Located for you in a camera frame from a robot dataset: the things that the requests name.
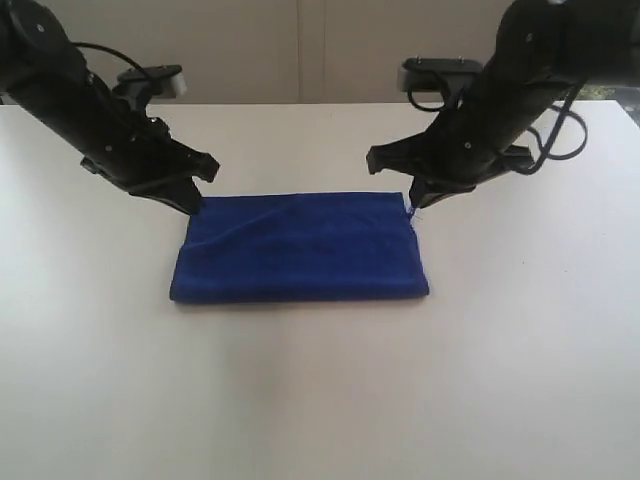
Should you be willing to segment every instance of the fabric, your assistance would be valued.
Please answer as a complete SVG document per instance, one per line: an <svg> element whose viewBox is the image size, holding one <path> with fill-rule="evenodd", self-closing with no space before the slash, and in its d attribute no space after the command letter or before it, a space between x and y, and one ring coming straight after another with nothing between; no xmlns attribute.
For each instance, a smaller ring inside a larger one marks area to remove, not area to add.
<svg viewBox="0 0 640 480"><path fill-rule="evenodd" d="M210 197L191 217L179 303L383 300L429 293L400 193Z"/></svg>

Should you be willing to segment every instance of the white table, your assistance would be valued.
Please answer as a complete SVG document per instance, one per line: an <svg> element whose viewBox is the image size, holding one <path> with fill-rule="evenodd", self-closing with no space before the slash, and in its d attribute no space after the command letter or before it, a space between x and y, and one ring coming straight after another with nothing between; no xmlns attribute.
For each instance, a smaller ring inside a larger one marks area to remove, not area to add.
<svg viewBox="0 0 640 480"><path fill-rule="evenodd" d="M1 108L0 478L638 478L640 130L577 110L579 159L418 213L426 300L186 308L168 298L186 217ZM406 191L364 156L428 119L153 112L220 160L219 195Z"/></svg>

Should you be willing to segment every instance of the microfiber cloth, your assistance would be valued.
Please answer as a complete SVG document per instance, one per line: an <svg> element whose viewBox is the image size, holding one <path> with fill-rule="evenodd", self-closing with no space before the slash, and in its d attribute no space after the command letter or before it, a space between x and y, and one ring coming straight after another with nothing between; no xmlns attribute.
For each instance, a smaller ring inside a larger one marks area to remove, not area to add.
<svg viewBox="0 0 640 480"><path fill-rule="evenodd" d="M205 198L170 296L226 304L428 293L402 194L308 193Z"/></svg>

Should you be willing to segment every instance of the white wall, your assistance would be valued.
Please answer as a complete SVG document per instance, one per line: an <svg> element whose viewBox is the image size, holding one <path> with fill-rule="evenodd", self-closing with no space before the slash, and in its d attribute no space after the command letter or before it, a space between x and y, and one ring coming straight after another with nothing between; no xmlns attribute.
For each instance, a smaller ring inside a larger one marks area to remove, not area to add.
<svg viewBox="0 0 640 480"><path fill-rule="evenodd" d="M186 103L401 98L406 57L486 60L511 0L43 0L73 40L140 63L181 63ZM94 69L123 66L88 54Z"/></svg>

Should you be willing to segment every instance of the blue towel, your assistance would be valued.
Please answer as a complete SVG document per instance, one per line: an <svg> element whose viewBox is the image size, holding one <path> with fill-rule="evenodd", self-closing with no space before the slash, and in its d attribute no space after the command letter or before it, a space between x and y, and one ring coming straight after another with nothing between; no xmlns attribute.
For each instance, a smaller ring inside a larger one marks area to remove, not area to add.
<svg viewBox="0 0 640 480"><path fill-rule="evenodd" d="M225 304L428 293L402 194L310 193L206 198L170 297Z"/></svg>

